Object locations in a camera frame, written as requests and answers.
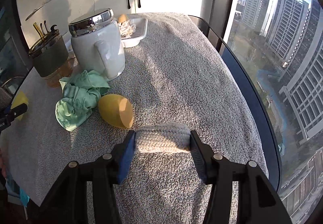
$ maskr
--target gray fabric surface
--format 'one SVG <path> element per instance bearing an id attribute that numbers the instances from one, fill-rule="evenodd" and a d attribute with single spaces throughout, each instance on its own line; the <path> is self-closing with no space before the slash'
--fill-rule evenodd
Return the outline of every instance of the gray fabric surface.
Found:
<path id="1" fill-rule="evenodd" d="M 231 161 L 256 161 L 268 175 L 254 119 L 230 71 L 206 37 L 181 14 L 140 14 L 147 36 L 125 49 L 126 68 L 109 82 L 134 108 L 133 129 L 170 121 L 195 129 L 213 151 Z M 21 86 L 29 99 L 21 121 L 1 134 L 5 162 L 38 205 L 71 160 L 93 161 L 122 142 L 127 130 L 105 123 L 97 110 L 73 132 L 56 121 L 60 88 L 49 88 L 32 70 Z M 202 223 L 211 187 L 190 153 L 135 153 L 127 179 L 115 187 L 123 223 Z M 233 185 L 230 222 L 237 210 Z M 88 205 L 93 222 L 91 200 Z"/>

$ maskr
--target white ceramic jar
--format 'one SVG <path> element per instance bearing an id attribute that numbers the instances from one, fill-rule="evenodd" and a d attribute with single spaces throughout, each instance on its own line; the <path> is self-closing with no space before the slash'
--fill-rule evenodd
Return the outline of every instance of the white ceramic jar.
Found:
<path id="1" fill-rule="evenodd" d="M 68 25 L 76 59 L 83 69 L 95 70 L 109 80 L 125 68 L 121 35 L 111 9 L 85 14 Z"/>

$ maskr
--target yellow object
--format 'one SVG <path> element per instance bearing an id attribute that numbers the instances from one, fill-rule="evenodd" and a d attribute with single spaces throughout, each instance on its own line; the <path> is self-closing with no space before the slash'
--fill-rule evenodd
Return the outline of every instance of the yellow object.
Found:
<path id="1" fill-rule="evenodd" d="M 43 32 L 41 31 L 39 25 L 35 22 L 33 24 L 34 28 L 36 29 L 37 33 L 39 34 L 40 38 L 43 40 L 44 38 L 44 35 L 43 35 Z"/>
<path id="2" fill-rule="evenodd" d="M 100 98 L 99 112 L 101 117 L 110 125 L 119 128 L 130 128 L 133 124 L 133 109 L 130 101 L 116 94 Z"/>
<path id="3" fill-rule="evenodd" d="M 128 16 L 126 16 L 125 14 L 122 14 L 118 18 L 118 23 L 123 23 L 124 21 L 128 21 Z"/>
<path id="4" fill-rule="evenodd" d="M 16 97 L 14 98 L 12 104 L 11 104 L 11 108 L 10 109 L 13 109 L 21 104 L 25 103 L 26 105 L 28 105 L 28 98 L 26 97 L 26 95 L 24 94 L 24 92 L 20 91 Z M 22 116 L 24 114 L 20 115 L 19 117 L 17 117 L 17 119 L 21 120 L 22 119 Z"/>

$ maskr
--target silver lid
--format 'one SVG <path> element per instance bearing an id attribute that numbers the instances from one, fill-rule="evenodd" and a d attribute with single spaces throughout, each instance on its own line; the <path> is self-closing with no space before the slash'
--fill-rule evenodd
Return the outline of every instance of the silver lid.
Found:
<path id="1" fill-rule="evenodd" d="M 68 29 L 73 37 L 77 37 L 100 30 L 109 25 L 112 20 L 112 9 L 95 10 L 76 18 L 68 25 Z"/>

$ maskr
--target jar handle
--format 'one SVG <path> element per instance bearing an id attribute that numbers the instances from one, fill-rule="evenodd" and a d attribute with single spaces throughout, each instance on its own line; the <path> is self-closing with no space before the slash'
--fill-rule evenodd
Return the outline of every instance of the jar handle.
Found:
<path id="1" fill-rule="evenodd" d="M 108 62 L 111 60 L 111 48 L 110 44 L 106 42 L 106 40 L 98 40 L 94 43 L 94 48 L 98 51 L 101 60 L 103 62 L 104 68 L 106 70 L 106 76 L 109 78 L 108 70 L 109 64 Z"/>

